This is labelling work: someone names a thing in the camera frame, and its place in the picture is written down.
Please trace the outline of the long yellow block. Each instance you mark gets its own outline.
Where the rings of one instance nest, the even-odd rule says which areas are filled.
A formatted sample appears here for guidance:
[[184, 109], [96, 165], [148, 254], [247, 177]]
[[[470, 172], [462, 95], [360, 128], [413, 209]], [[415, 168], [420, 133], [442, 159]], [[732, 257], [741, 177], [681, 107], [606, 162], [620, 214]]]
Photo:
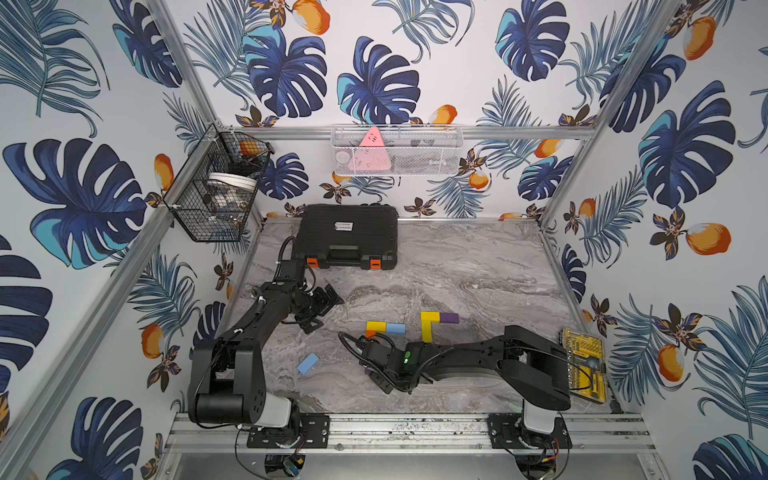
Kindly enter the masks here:
[[422, 341], [425, 343], [431, 343], [433, 341], [432, 337], [432, 322], [426, 321], [423, 322], [421, 325], [421, 333], [422, 333]]

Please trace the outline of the short yellow block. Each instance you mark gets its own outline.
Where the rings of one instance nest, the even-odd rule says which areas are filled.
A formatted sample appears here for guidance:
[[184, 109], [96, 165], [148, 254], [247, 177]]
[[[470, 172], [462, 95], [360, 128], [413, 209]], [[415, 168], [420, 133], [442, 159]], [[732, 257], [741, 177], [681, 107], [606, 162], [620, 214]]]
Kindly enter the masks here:
[[387, 323], [381, 321], [367, 321], [366, 332], [385, 333], [387, 331]]
[[422, 312], [420, 315], [420, 318], [422, 322], [439, 323], [440, 313], [439, 312]]

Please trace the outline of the purple short block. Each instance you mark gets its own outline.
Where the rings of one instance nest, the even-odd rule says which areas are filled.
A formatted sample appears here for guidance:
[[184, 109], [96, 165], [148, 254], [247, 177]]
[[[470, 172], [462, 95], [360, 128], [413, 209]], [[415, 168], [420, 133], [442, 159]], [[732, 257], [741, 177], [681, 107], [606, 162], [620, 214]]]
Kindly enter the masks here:
[[445, 324], [459, 324], [460, 316], [457, 313], [440, 312], [439, 322]]

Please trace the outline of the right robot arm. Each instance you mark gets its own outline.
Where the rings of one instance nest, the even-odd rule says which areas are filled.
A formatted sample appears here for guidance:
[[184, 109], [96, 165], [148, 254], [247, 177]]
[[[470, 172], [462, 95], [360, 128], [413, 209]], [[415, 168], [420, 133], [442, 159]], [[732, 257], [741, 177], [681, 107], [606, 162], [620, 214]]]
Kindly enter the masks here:
[[345, 348], [387, 394], [410, 394], [422, 381], [496, 375], [523, 398], [522, 428], [530, 433], [555, 433], [560, 414], [571, 408], [576, 364], [562, 346], [519, 325], [474, 343], [417, 341], [399, 349], [389, 337], [375, 334], [354, 338]]

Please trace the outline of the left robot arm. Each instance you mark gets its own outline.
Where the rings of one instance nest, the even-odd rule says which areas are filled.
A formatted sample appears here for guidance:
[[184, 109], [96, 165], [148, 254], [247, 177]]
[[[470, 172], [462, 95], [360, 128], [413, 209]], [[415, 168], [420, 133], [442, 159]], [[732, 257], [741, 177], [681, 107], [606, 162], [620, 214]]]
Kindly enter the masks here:
[[291, 424], [293, 403], [268, 392], [262, 350], [289, 316], [302, 331], [319, 329], [343, 300], [331, 285], [307, 292], [295, 282], [267, 282], [254, 304], [221, 336], [193, 349], [188, 390], [189, 419], [206, 428], [248, 425], [283, 429]]

